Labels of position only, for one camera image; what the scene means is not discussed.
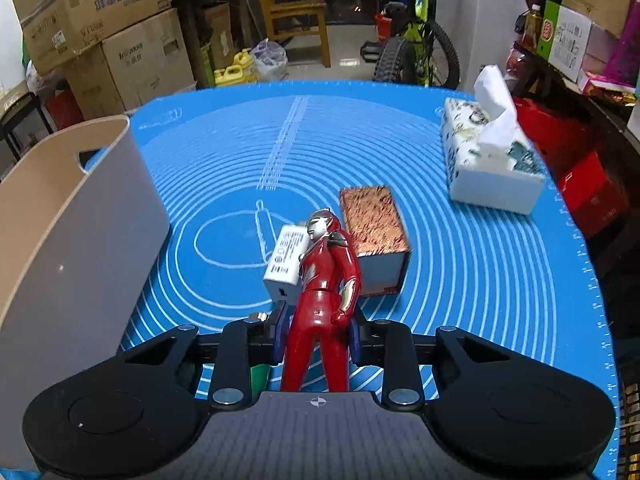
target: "copper-patterned box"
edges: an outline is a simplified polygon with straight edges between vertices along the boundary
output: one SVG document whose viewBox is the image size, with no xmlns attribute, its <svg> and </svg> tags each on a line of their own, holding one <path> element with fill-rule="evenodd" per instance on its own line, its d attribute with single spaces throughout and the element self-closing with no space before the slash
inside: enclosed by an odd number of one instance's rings
<svg viewBox="0 0 640 480">
<path fill-rule="evenodd" d="M 360 295 L 399 292 L 411 247 L 391 190 L 387 186 L 341 189 L 340 207 L 360 264 Z"/>
</svg>

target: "floral tissue box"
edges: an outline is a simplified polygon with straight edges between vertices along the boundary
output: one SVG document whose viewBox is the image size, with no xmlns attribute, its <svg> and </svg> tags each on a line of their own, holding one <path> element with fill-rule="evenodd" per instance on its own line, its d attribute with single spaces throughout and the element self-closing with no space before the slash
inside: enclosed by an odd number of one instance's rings
<svg viewBox="0 0 640 480">
<path fill-rule="evenodd" d="M 545 185 L 531 144 L 519 125 L 507 164 L 482 159 L 478 135 L 489 117 L 475 102 L 447 98 L 442 124 L 449 196 L 457 202 L 529 214 Z"/>
</svg>

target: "blue mat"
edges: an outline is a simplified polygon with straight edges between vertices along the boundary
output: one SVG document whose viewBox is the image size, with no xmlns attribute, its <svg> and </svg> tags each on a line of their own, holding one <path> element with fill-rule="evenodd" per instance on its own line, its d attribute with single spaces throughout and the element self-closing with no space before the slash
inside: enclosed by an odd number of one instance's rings
<svg viewBox="0 0 640 480">
<path fill-rule="evenodd" d="M 158 99 L 133 118 L 172 223 L 123 349 L 175 325 L 219 332 L 268 311 L 262 284 L 280 227 L 341 187 L 390 186 L 408 230 L 400 294 L 360 300 L 369 319 L 433 334 L 454 324 L 597 384 L 618 405 L 611 338 L 585 243 L 553 181 L 530 217 L 449 201 L 440 121 L 456 92 L 360 82 L 249 85 Z M 205 370 L 199 395 L 209 386 Z M 422 377 L 436 396 L 430 367 Z M 272 373 L 278 388 L 280 368 Z M 351 370 L 380 393 L 378 368 Z M 326 381 L 316 351 L 305 390 Z M 615 478 L 618 431 L 596 469 Z"/>
</svg>

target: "plastic bag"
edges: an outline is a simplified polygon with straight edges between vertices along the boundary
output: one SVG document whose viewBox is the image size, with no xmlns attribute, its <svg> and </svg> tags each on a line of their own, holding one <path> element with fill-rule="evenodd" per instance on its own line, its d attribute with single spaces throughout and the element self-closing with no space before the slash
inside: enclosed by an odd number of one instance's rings
<svg viewBox="0 0 640 480">
<path fill-rule="evenodd" d="M 52 70 L 45 75 L 40 75 L 30 61 L 27 65 L 26 79 L 29 92 L 40 96 L 40 99 L 46 102 L 55 95 L 58 83 L 60 83 L 64 77 L 57 70 Z"/>
<path fill-rule="evenodd" d="M 287 53 L 274 41 L 262 40 L 251 51 L 260 81 L 282 81 L 287 77 Z"/>
</svg>

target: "plastic jug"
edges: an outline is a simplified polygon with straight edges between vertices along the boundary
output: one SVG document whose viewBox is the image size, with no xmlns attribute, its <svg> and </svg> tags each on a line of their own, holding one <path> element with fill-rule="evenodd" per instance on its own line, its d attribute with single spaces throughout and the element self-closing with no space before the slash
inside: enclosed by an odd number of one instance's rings
<svg viewBox="0 0 640 480">
<path fill-rule="evenodd" d="M 251 49 L 246 48 L 242 52 L 238 52 L 234 57 L 234 64 L 242 67 L 245 83 L 255 83 L 258 81 L 255 75 L 254 57 L 250 54 Z"/>
<path fill-rule="evenodd" d="M 216 86 L 238 85 L 244 82 L 244 74 L 240 65 L 231 65 L 214 72 Z"/>
</svg>

